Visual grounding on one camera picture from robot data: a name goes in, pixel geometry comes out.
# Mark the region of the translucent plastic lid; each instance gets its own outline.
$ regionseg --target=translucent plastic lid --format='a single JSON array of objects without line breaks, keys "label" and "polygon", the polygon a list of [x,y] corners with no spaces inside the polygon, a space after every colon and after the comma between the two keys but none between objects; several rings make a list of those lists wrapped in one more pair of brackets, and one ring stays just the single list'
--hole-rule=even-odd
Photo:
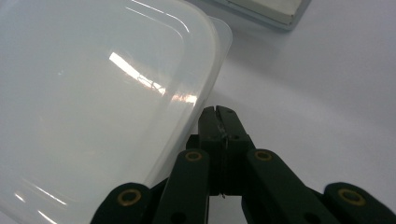
[{"label": "translucent plastic lid", "polygon": [[0,0],[0,209],[90,223],[165,178],[230,44],[183,1]]}]

